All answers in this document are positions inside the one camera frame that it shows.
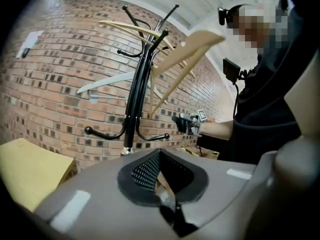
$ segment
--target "wooden hanger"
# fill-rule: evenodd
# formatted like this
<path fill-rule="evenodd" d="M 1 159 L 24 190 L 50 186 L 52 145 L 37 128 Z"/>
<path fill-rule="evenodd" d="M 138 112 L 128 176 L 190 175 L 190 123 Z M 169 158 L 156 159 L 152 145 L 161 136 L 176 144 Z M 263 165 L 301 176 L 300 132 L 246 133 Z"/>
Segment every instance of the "wooden hanger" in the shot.
<path fill-rule="evenodd" d="M 214 45 L 219 44 L 225 40 L 223 36 L 217 35 L 213 32 L 201 30 L 192 33 L 184 42 L 180 43 L 169 55 L 165 58 L 162 64 L 158 67 L 153 66 L 150 74 L 150 117 L 161 106 L 161 104 L 168 98 L 180 82 L 186 77 L 190 70 L 198 63 L 203 55 Z M 170 89 L 162 97 L 161 101 L 153 109 L 153 89 L 155 87 L 155 78 L 161 73 L 169 70 L 179 62 L 190 58 L 186 67 L 182 69 L 180 75 L 177 76 Z"/>
<path fill-rule="evenodd" d="M 101 20 L 101 21 L 99 21 L 99 23 L 103 24 L 103 25 L 107 25 L 107 26 L 113 27 L 113 28 L 116 28 L 116 29 L 119 29 L 119 30 L 121 30 L 123 32 L 126 32 L 126 33 L 132 35 L 133 37 L 135 37 L 136 39 L 141 40 L 141 41 L 143 41 L 143 42 L 145 42 L 146 44 L 149 44 L 149 45 L 153 45 L 153 43 L 151 43 L 150 41 L 148 41 L 145 38 L 141 37 L 140 35 L 127 30 L 126 28 L 131 29 L 131 30 L 135 30 L 135 31 L 138 31 L 138 32 L 142 32 L 144 34 L 148 34 L 148 35 L 154 36 L 156 38 L 161 36 L 161 33 L 159 33 L 159 32 L 156 32 L 156 31 L 153 31 L 153 30 L 150 30 L 150 29 L 146 29 L 146 28 L 142 28 L 142 27 L 139 27 L 139 26 L 135 26 L 135 25 L 122 23 L 122 22 L 116 22 L 116 21 L 111 21 L 111 20 Z M 169 48 L 169 50 L 173 51 L 175 49 L 166 37 L 162 40 L 162 42 Z M 156 49 L 159 50 L 161 53 L 165 54 L 166 56 L 169 55 L 167 52 L 165 52 L 164 50 L 160 49 L 159 47 L 157 47 Z M 187 63 L 184 60 L 181 63 L 179 63 L 179 66 L 182 69 L 186 65 L 187 65 Z M 193 78 L 196 78 L 195 74 L 192 71 L 190 72 L 190 75 Z"/>
<path fill-rule="evenodd" d="M 126 80 L 132 80 L 134 78 L 135 72 L 129 72 L 129 73 L 123 73 L 123 74 L 119 74 L 119 75 L 114 75 L 112 77 L 107 77 L 105 79 L 93 82 L 93 83 L 89 83 L 83 87 L 81 87 L 76 93 L 77 94 L 81 94 L 83 92 L 86 91 L 90 91 L 92 89 L 101 87 L 101 86 L 106 86 L 106 85 L 110 85 L 110 84 L 115 84 L 118 82 L 122 82 L 122 81 L 126 81 Z M 151 83 L 150 81 L 148 81 L 147 86 L 150 88 L 151 87 Z M 154 90 L 155 95 L 159 98 L 162 99 L 162 95 L 161 93 L 157 90 L 157 88 L 155 88 Z"/>

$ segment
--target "gray plastic surface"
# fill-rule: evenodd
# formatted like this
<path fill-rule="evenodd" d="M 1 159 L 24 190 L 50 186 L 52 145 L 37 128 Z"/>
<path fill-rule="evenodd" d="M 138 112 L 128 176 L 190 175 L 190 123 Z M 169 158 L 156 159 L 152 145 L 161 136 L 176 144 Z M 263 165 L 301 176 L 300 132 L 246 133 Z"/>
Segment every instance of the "gray plastic surface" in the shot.
<path fill-rule="evenodd" d="M 224 207 L 221 213 L 216 214 L 216 217 L 212 217 L 208 224 L 183 239 L 244 239 L 248 223 L 259 203 L 261 194 L 268 187 L 268 178 L 272 173 L 276 153 L 276 151 L 265 153 L 254 170 L 252 178 L 247 181 L 241 192 L 233 196 L 234 200 Z M 209 203 L 207 205 L 209 210 L 215 206 L 215 202 L 212 201 L 211 205 Z"/>
<path fill-rule="evenodd" d="M 279 149 L 274 171 L 284 184 L 296 191 L 308 189 L 318 177 L 319 154 L 319 140 L 300 137 Z"/>
<path fill-rule="evenodd" d="M 192 236 L 192 239 L 241 239 L 239 236 L 242 234 L 239 233 L 245 231 L 241 227 L 245 227 L 250 219 L 255 202 L 258 201 L 259 189 L 270 173 L 274 156 L 262 156 L 255 170 L 256 166 L 252 164 L 217 161 L 175 149 L 167 150 L 201 166 L 209 176 L 209 185 L 203 196 L 195 203 L 182 205 L 186 222 L 200 227 L 186 239 Z M 141 151 L 87 168 L 58 187 L 39 205 L 35 213 L 49 222 L 76 190 L 83 190 L 90 193 L 91 198 L 70 227 L 68 236 L 79 240 L 178 239 L 158 207 L 134 204 L 117 186 L 119 170 L 150 151 Z M 250 180 L 245 180 L 228 175 L 228 169 L 254 174 Z"/>

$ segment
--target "brick wall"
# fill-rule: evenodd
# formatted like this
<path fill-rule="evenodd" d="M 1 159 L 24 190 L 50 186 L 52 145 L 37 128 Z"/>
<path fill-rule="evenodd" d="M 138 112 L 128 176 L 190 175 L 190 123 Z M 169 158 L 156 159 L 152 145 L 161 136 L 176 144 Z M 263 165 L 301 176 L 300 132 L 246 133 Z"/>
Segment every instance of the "brick wall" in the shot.
<path fill-rule="evenodd" d="M 117 49 L 138 53 L 140 41 L 117 29 L 99 25 L 99 20 L 131 23 L 118 0 L 35 0 L 13 29 L 3 53 L 0 70 L 1 143 L 17 138 L 50 151 L 76 158 L 79 168 L 119 157 L 120 139 L 106 141 L 86 136 L 85 126 L 114 135 L 121 129 L 126 104 L 123 100 L 100 100 L 90 104 L 86 93 L 76 91 L 89 83 L 132 72 L 137 59 L 117 54 Z M 132 14 L 155 25 L 159 16 L 128 4 Z M 167 23 L 169 39 L 176 45 L 185 36 Z M 16 58 L 29 32 L 44 30 L 26 58 Z M 163 57 L 159 55 L 155 64 Z M 159 148 L 194 145 L 196 138 L 177 132 L 171 116 L 204 109 L 207 116 L 221 121 L 232 113 L 233 103 L 207 58 L 194 68 L 163 105 L 147 119 L 149 91 L 145 97 L 141 133 L 170 134 L 169 140 L 145 142 L 135 136 L 134 147 Z M 180 73 L 174 67 L 156 80 L 161 93 Z M 99 88 L 101 94 L 129 95 L 131 83 L 119 82 Z"/>

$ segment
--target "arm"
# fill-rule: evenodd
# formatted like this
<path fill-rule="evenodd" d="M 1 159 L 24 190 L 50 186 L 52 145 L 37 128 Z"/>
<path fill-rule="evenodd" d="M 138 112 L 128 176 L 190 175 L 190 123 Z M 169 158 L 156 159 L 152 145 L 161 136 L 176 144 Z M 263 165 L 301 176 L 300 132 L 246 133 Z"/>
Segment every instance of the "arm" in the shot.
<path fill-rule="evenodd" d="M 200 125 L 199 134 L 227 141 L 231 137 L 233 125 L 233 120 L 226 122 L 205 122 Z"/>

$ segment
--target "person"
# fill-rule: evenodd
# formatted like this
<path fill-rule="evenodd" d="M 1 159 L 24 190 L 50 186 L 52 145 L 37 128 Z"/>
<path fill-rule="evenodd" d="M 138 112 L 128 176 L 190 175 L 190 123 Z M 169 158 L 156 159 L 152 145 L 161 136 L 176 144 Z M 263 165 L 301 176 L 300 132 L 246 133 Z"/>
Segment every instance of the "person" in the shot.
<path fill-rule="evenodd" d="M 279 4 L 286 5 L 284 0 Z M 238 5 L 228 12 L 227 25 L 251 42 L 259 55 L 238 96 L 233 120 L 203 123 L 199 128 L 199 134 L 228 140 L 218 160 L 258 164 L 264 153 L 301 135 L 284 96 L 306 69 L 317 45 L 294 5 L 286 10 L 288 17 L 280 13 L 282 21 L 274 24 L 266 23 L 262 9 L 253 5 Z"/>

